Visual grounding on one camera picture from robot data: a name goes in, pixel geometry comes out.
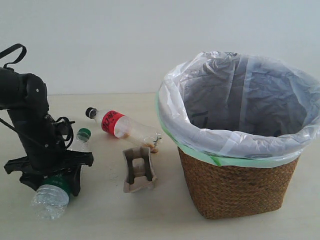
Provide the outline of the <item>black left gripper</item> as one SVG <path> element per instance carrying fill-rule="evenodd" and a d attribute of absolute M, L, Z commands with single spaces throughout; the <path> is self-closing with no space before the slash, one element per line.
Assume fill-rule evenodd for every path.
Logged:
<path fill-rule="evenodd" d="M 92 166 L 93 162 L 91 152 L 67 150 L 61 154 L 46 153 L 12 159 L 4 165 L 4 169 L 7 174 L 21 171 L 19 181 L 34 191 L 43 184 L 46 175 L 67 169 L 65 180 L 70 193 L 77 197 L 81 190 L 81 165 Z"/>

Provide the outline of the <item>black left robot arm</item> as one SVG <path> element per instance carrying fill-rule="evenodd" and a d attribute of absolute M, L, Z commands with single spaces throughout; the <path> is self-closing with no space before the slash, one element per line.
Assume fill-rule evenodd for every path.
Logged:
<path fill-rule="evenodd" d="M 49 114 L 47 86 L 32 73 L 19 74 L 11 68 L 0 70 L 0 108 L 6 110 L 11 124 L 5 126 L 17 133 L 26 156 L 9 160 L 7 174 L 21 172 L 20 182 L 33 190 L 42 184 L 55 183 L 68 194 L 78 196 L 83 165 L 92 166 L 91 152 L 69 150 L 74 140 L 73 121 Z"/>

